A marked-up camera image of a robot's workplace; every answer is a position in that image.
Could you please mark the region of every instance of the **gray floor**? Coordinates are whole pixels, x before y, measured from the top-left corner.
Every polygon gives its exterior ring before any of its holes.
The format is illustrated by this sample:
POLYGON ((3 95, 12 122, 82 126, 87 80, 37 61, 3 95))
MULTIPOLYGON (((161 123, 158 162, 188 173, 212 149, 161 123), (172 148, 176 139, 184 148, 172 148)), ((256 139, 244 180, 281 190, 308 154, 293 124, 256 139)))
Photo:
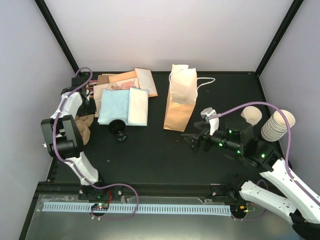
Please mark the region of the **gray floor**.
MULTIPOLYGON (((126 221, 92 220, 86 213, 41 212, 38 202, 27 240, 299 240, 292 227, 268 212, 253 222, 207 215, 136 214, 126 221)), ((263 209, 250 212, 253 218, 263 209)))

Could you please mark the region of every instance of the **white wall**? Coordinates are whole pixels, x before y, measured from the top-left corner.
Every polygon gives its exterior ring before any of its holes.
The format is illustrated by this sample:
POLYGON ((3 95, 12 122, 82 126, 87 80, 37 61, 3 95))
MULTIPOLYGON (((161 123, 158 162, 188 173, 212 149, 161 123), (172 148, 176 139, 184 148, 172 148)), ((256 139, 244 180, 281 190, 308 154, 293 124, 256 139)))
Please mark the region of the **white wall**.
POLYGON ((16 240, 51 162, 40 122, 74 75, 34 0, 1 2, 0 72, 0 239, 16 240))
POLYGON ((293 0, 46 0, 79 66, 255 71, 293 0))
MULTIPOLYGON (((304 1, 261 75, 268 102, 291 111, 293 169, 320 194, 320 2, 304 1)), ((281 139, 287 147, 287 138, 281 139)))

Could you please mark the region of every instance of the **light blue napkin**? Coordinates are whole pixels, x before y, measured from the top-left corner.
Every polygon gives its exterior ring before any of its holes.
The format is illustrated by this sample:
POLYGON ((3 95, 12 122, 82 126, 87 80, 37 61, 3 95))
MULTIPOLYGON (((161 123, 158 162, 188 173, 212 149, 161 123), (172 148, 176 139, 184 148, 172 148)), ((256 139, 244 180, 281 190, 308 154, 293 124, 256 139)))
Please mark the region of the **light blue napkin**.
POLYGON ((120 119, 128 125, 130 90, 106 90, 102 92, 99 124, 108 125, 120 119))

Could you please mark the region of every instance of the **white backdrop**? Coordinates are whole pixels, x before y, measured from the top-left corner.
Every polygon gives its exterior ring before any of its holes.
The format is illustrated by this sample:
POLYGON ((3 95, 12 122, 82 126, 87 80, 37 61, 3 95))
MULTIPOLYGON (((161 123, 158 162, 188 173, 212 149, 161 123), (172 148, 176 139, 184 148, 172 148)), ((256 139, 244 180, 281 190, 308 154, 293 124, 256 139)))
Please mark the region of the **white backdrop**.
POLYGON ((46 0, 79 67, 255 71, 293 0, 46 0))

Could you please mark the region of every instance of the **white linear rail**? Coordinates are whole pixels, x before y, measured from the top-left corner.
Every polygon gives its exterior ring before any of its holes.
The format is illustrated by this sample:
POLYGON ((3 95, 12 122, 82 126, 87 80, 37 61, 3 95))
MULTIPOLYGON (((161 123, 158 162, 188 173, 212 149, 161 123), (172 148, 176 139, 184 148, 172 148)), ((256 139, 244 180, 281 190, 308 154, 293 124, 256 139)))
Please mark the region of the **white linear rail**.
MULTIPOLYGON (((45 202, 43 212, 90 213, 94 203, 87 202, 45 202)), ((94 210, 94 213, 130 214, 136 204, 111 203, 108 210, 94 210)), ((218 215, 231 216, 228 205, 181 205, 181 204, 139 204, 137 214, 176 215, 218 215)))

